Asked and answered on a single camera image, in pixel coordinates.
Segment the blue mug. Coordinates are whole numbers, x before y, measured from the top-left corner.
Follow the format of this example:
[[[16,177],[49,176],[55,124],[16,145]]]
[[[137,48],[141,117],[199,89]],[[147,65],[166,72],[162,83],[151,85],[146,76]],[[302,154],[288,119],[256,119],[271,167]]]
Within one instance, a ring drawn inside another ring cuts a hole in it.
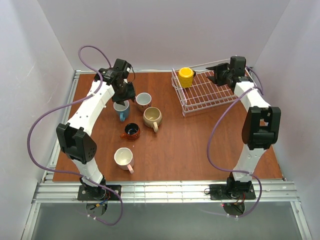
[[[119,116],[119,120],[124,122],[130,114],[130,103],[128,100],[124,101],[124,105],[118,104],[116,102],[113,103],[113,108]]]

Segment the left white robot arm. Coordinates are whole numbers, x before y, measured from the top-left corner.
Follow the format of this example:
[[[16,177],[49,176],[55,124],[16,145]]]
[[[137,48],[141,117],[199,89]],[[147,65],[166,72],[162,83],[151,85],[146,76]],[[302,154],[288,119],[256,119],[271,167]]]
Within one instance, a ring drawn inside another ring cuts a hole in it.
[[[101,186],[106,180],[95,161],[97,144],[91,138],[92,130],[108,101],[126,107],[128,100],[135,100],[133,83],[127,80],[131,68],[130,63],[118,58],[112,67],[99,69],[87,94],[89,98],[67,123],[56,128],[61,151],[75,164],[85,191],[96,200],[105,197],[106,190]]]

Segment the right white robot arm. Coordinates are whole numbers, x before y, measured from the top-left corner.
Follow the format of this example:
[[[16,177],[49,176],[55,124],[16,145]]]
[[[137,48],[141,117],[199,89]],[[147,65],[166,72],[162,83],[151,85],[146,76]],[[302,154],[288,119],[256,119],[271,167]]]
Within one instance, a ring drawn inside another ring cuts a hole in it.
[[[209,186],[210,198],[253,200],[256,197],[253,173],[262,155],[278,140],[281,110],[263,99],[262,90],[248,74],[245,57],[232,56],[228,63],[210,66],[207,70],[213,72],[208,79],[218,87],[228,86],[246,110],[239,160],[234,169],[227,170],[229,177],[225,184]]]

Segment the yellow textured cup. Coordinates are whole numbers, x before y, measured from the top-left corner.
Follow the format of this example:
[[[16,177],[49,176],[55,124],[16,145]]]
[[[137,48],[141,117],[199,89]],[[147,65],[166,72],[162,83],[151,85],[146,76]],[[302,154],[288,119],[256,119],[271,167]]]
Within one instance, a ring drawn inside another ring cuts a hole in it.
[[[193,84],[196,72],[189,67],[183,67],[178,71],[178,80],[182,88],[189,88]]]

